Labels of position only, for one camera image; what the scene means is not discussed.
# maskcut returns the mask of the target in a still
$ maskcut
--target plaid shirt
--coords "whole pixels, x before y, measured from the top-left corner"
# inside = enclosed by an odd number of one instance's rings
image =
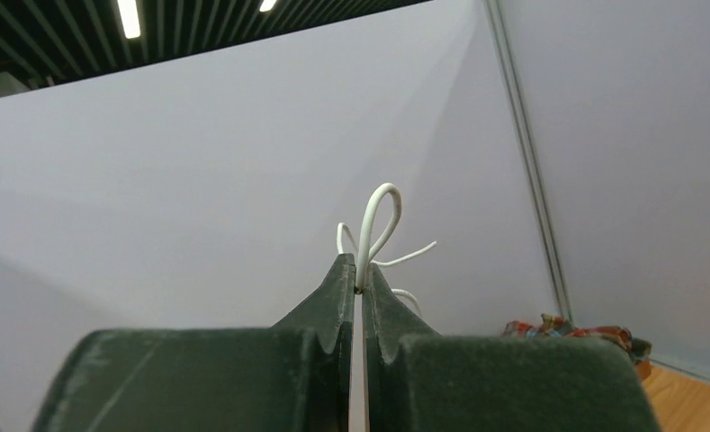
[[[503,336],[519,338],[603,338],[622,348],[630,359],[638,365],[652,351],[652,344],[646,340],[633,338],[630,330],[619,326],[576,328],[567,319],[542,314],[543,324],[539,327],[521,321],[511,321],[503,330]]]

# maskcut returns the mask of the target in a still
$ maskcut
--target ceiling light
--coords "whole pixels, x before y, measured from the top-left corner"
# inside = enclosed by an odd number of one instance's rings
[[[269,12],[275,6],[277,0],[265,0],[259,6],[259,12]]]
[[[124,27],[124,36],[127,39],[139,37],[138,6],[135,0],[116,0],[119,4],[121,26]]]

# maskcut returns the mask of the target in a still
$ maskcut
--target black ceiling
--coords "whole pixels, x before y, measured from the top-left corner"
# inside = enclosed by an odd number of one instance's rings
[[[116,0],[0,0],[0,71],[61,84],[218,50],[426,0],[137,0],[124,37]]]

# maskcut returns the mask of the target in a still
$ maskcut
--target wooden floor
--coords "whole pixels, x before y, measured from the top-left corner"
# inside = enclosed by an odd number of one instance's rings
[[[710,432],[709,384],[653,366],[643,388],[665,432]]]

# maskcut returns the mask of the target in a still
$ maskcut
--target white cable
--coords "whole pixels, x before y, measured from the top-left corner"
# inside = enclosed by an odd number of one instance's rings
[[[375,219],[375,214],[376,211],[378,210],[378,205],[383,199],[383,197],[386,194],[391,195],[391,201],[393,204],[393,211],[391,214],[391,218],[389,220],[389,224],[387,224],[386,229],[382,232],[381,236],[376,240],[375,244],[372,245],[371,247],[367,247],[370,244],[371,241],[371,235],[373,233],[373,220]],[[336,248],[337,252],[339,254],[344,253],[344,245],[342,244],[342,238],[344,237],[344,234],[349,238],[350,243],[352,243],[352,247],[355,249],[355,252],[357,253],[357,262],[356,262],[356,272],[355,272],[355,288],[362,291],[365,287],[365,282],[367,279],[367,274],[368,274],[368,265],[370,263],[375,263],[378,266],[382,267],[389,267],[389,266],[395,266],[399,263],[404,263],[405,261],[408,261],[409,259],[415,258],[421,254],[425,254],[429,249],[433,248],[436,246],[436,242],[432,242],[426,247],[423,247],[420,250],[417,250],[411,254],[407,254],[406,256],[397,258],[395,260],[382,263],[380,261],[375,261],[373,258],[378,254],[378,252],[383,248],[383,245],[386,244],[386,241],[389,240],[389,237],[391,237],[391,234],[394,232],[394,229],[397,227],[397,223],[400,221],[400,216],[402,215],[402,197],[400,195],[400,190],[397,189],[397,187],[394,184],[391,183],[385,183],[379,186],[378,189],[373,192],[373,195],[371,195],[371,199],[368,201],[368,205],[365,207],[365,215],[363,216],[363,226],[360,229],[360,244],[365,245],[362,249],[359,249],[357,247],[357,243],[355,242],[355,238],[352,236],[352,231],[349,230],[349,227],[343,222],[339,223],[337,228],[336,228]],[[394,295],[404,297],[408,299],[411,303],[413,303],[413,306],[415,306],[416,311],[418,312],[418,316],[422,316],[421,313],[421,308],[418,305],[418,299],[411,294],[410,292],[407,292],[405,290],[391,290]]]

